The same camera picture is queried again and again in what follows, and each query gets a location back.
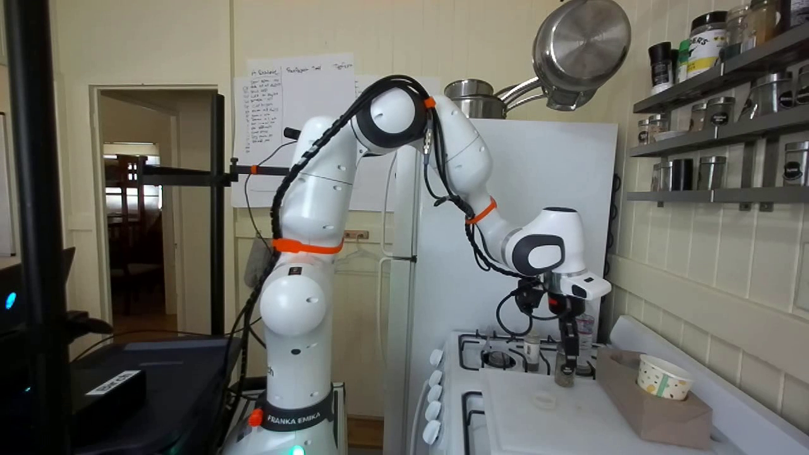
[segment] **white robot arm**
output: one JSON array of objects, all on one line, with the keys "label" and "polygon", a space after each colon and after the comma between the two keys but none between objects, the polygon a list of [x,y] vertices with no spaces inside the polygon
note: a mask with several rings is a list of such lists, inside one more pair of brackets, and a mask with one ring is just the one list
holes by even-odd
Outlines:
[{"label": "white robot arm", "polygon": [[583,301],[608,293],[608,284],[583,269],[573,210],[548,209],[523,227],[507,225],[485,191],[490,155],[473,125],[413,80],[382,80],[340,119],[319,116],[300,130],[290,174],[273,205],[279,264],[257,300],[267,346],[265,397],[253,425],[224,454],[340,454],[330,397],[330,258],[344,241],[356,163],[419,139],[433,148],[471,238],[485,246],[473,248],[501,270],[544,286],[563,303],[559,321],[573,321]]}]

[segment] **stove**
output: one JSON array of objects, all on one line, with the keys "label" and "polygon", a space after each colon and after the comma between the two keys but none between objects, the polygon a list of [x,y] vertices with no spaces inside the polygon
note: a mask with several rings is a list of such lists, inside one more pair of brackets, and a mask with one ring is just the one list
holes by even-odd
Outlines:
[{"label": "stove", "polygon": [[[554,341],[456,332],[433,351],[419,407],[421,455],[696,455],[638,440],[593,378],[554,383]],[[736,454],[715,444],[707,454]]]}]

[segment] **stove knob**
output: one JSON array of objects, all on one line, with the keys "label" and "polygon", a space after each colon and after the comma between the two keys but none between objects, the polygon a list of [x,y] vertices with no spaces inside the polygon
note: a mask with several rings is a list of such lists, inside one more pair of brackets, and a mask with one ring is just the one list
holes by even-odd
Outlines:
[{"label": "stove knob", "polygon": [[425,425],[421,440],[425,440],[425,446],[435,446],[437,437],[440,437],[440,422],[437,422],[437,420],[429,420],[429,422]]},{"label": "stove knob", "polygon": [[435,369],[426,383],[440,385],[442,379],[444,379],[444,372]]},{"label": "stove knob", "polygon": [[440,403],[429,403],[426,409],[425,409],[425,420],[437,420],[440,418],[440,407],[442,407]]},{"label": "stove knob", "polygon": [[442,360],[444,360],[444,351],[442,351],[442,350],[433,350],[433,351],[429,351],[429,364],[433,364],[433,367],[440,367]]},{"label": "stove knob", "polygon": [[426,403],[437,403],[442,393],[444,393],[444,388],[429,385]]}]

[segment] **shelf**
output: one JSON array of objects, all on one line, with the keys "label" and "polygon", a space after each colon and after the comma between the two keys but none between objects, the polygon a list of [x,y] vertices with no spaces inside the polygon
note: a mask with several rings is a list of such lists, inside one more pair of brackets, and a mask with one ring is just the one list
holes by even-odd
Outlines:
[{"label": "shelf", "polygon": [[711,71],[698,75],[658,96],[634,105],[634,115],[672,112],[711,94],[745,83],[765,71],[780,71],[809,58],[809,23],[790,29],[761,49],[750,49]]},{"label": "shelf", "polygon": [[667,142],[641,145],[641,148],[634,148],[631,155],[667,158],[667,155],[712,150],[726,145],[741,145],[761,138],[780,138],[780,135],[803,131],[803,130],[809,130],[809,105],[787,109],[774,116],[761,116],[755,123],[736,123],[712,131],[696,131],[696,135],[682,135]]},{"label": "shelf", "polygon": [[627,192],[627,201],[648,203],[809,203],[809,187],[736,187],[736,191],[693,191],[693,192]]}]

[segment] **metal rack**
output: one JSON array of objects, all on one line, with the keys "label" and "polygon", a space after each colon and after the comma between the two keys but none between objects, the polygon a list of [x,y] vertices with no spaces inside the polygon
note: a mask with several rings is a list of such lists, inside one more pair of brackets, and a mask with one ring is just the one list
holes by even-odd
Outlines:
[{"label": "metal rack", "polygon": [[[729,91],[734,86],[749,83],[761,75],[787,68],[809,58],[809,27],[799,27],[775,35],[761,49],[745,52],[726,64],[715,64],[711,71],[687,80],[658,96],[650,96],[634,105],[634,115],[650,112],[672,112],[712,96],[718,91]],[[707,131],[682,135],[667,142],[651,142],[631,150],[631,158],[672,158],[672,155],[693,155],[712,148],[745,145],[744,148],[744,177],[741,187],[729,191],[682,191],[682,192],[627,192],[627,201],[650,201],[658,205],[665,203],[739,203],[741,210],[750,205],[761,205],[761,210],[770,210],[774,203],[809,203],[806,187],[774,187],[775,182],[775,155],[778,138],[809,131],[809,106],[794,106],[770,116],[761,116],[755,123],[736,123],[726,128],[715,128]],[[754,187],[754,155],[755,145],[765,139],[765,168],[761,187]]]}]

